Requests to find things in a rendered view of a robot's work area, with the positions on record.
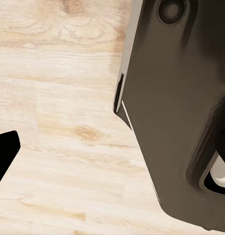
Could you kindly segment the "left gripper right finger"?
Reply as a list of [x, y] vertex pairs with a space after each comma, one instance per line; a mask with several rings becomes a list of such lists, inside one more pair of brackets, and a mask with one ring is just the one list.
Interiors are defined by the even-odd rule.
[[219, 130], [215, 139], [214, 147], [225, 163], [225, 131]]

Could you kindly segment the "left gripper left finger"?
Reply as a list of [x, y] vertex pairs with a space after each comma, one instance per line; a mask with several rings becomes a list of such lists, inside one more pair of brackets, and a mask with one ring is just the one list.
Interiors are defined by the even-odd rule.
[[0, 134], [0, 182], [21, 148], [16, 130]]

